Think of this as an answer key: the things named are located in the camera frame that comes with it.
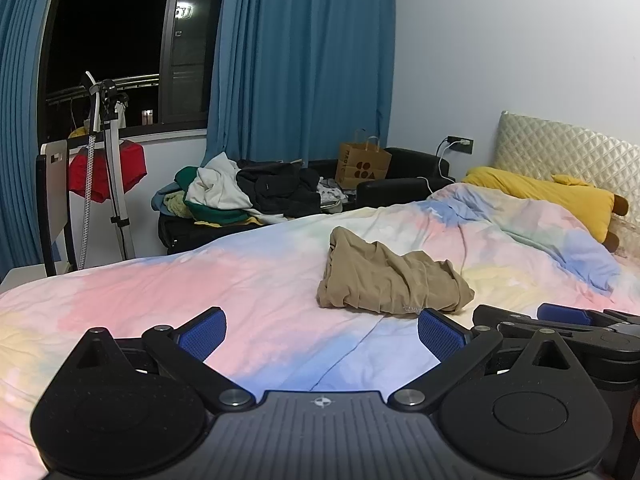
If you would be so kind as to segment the tan printed t-shirt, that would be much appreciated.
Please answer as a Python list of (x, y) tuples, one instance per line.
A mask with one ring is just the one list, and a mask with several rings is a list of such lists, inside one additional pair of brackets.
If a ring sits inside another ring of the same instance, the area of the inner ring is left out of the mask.
[(322, 308), (349, 308), (393, 316), (418, 315), (426, 308), (456, 313), (475, 297), (448, 260), (417, 250), (397, 255), (381, 242), (368, 243), (339, 226), (317, 289)]

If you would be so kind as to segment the black clothes on pile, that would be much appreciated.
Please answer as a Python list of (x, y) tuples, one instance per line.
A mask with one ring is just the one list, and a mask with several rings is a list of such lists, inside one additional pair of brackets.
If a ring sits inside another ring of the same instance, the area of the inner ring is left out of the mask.
[(270, 162), (242, 168), (236, 183), (262, 214), (302, 218), (320, 214), (320, 176), (300, 162)]

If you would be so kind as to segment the pastel tie-dye duvet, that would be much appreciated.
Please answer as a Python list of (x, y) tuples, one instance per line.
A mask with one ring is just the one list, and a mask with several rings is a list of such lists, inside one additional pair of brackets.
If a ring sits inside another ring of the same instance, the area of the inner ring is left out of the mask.
[(29, 431), (38, 399), (88, 328), (137, 337), (209, 307), (228, 320), (209, 364), (252, 393), (389, 394), (435, 364), (413, 318), (325, 309), (317, 289), (342, 226), (405, 255), (451, 262), (477, 304), (639, 310), (639, 263), (610, 254), (558, 205), (457, 183), (428, 200), (312, 216), (230, 235), (179, 255), (44, 278), (1, 297), (1, 474), (39, 479)]

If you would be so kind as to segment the yellow plush pillow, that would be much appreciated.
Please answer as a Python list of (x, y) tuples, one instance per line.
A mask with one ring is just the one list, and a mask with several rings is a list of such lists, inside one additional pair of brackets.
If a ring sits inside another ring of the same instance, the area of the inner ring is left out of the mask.
[(614, 214), (626, 216), (628, 200), (585, 181), (554, 174), (552, 180), (538, 180), (492, 167), (475, 167), (463, 179), (482, 188), (493, 188), (522, 200), (545, 200), (562, 206), (587, 228), (609, 252), (620, 247), (620, 238), (611, 231)]

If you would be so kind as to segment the black sofa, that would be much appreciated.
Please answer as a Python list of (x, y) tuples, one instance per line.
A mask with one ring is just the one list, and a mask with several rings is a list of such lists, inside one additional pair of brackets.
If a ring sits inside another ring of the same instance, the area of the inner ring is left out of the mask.
[[(386, 148), (386, 151), (392, 154), (386, 177), (373, 183), (360, 184), (355, 195), (343, 207), (344, 210), (424, 200), (450, 183), (449, 162), (446, 159), (408, 148)], [(209, 226), (161, 212), (157, 233), (168, 255), (173, 255), (202, 247), (224, 236), (257, 228), (256, 223)]]

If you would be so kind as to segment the white sweatshirt on pile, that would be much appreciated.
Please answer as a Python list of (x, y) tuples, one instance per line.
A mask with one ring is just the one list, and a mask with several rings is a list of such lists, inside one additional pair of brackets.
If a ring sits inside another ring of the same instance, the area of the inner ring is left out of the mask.
[(245, 210), (253, 207), (250, 198), (236, 182), (240, 168), (225, 152), (195, 170), (186, 190), (186, 201), (219, 210)]

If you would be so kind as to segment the green garment on pile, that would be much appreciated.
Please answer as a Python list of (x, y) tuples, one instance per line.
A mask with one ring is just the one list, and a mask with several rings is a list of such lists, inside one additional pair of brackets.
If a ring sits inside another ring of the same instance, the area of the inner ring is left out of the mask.
[(264, 214), (254, 208), (236, 182), (236, 169), (186, 166), (173, 184), (158, 191), (152, 208), (168, 216), (192, 219), (215, 226), (257, 223), (261, 226), (287, 222), (283, 214)]

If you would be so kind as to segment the quilted beige headboard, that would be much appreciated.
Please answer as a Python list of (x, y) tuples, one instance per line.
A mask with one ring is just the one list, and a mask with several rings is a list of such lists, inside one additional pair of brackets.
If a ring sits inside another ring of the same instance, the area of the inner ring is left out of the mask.
[(552, 174), (591, 183), (628, 200), (610, 230), (620, 238), (617, 253), (639, 257), (639, 147), (587, 128), (552, 120), (501, 113), (494, 166), (542, 180)]

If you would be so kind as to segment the brown paper shopping bag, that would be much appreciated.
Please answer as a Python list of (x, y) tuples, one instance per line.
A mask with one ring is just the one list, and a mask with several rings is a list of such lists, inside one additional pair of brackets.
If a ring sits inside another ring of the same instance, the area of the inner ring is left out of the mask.
[(335, 181), (343, 190), (386, 177), (392, 154), (382, 148), (380, 138), (358, 129), (354, 140), (340, 146)]

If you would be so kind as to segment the silver chair back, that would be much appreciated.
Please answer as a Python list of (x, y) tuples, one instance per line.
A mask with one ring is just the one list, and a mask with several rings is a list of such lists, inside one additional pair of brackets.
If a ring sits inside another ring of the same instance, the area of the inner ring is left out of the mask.
[[(44, 272), (55, 276), (78, 269), (68, 187), (68, 143), (66, 140), (41, 145), (36, 157), (36, 201), (40, 247)], [(66, 259), (54, 260), (54, 243), (62, 235)]]

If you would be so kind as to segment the garment steamer stand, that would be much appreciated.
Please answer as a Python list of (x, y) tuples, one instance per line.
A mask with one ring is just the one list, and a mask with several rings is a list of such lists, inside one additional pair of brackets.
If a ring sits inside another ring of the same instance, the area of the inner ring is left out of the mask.
[(116, 84), (111, 79), (96, 81), (87, 70), (89, 78), (89, 96), (91, 110), (88, 122), (87, 166), (85, 180), (85, 203), (82, 215), (80, 259), (78, 268), (86, 266), (89, 243), (91, 194), (96, 154), (96, 137), (103, 134), (104, 156), (106, 163), (107, 188), (112, 202), (111, 224), (114, 226), (120, 255), (124, 260), (136, 256), (134, 241), (130, 233), (130, 219), (126, 206), (124, 179), (122, 178), (122, 159), (120, 158), (119, 125), (120, 115), (125, 109), (120, 100)]

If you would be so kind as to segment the right blue curtain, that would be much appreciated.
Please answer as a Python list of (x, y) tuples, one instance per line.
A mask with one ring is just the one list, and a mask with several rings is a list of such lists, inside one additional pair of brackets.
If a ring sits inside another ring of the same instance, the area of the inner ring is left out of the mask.
[(336, 157), (385, 142), (396, 0), (222, 0), (204, 157)]

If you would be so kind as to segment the blue curtain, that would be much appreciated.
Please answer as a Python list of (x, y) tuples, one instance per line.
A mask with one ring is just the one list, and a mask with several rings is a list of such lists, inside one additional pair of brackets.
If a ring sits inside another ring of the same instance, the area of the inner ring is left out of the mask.
[(51, 0), (1, 0), (1, 274), (41, 260), (38, 78)]
[(204, 157), (336, 157), (385, 142), (396, 0), (222, 0)]

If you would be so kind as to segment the left blue curtain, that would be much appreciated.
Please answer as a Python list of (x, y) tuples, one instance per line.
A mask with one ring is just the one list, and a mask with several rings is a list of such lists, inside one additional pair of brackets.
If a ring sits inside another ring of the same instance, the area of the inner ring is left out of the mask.
[(51, 0), (1, 0), (1, 274), (41, 260), (38, 78)]

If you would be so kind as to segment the wall power outlet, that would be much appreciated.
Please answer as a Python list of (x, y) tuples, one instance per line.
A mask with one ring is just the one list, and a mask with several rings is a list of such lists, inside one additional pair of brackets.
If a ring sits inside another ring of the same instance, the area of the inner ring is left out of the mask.
[(447, 136), (447, 148), (450, 151), (471, 155), (473, 153), (474, 141), (461, 136)]

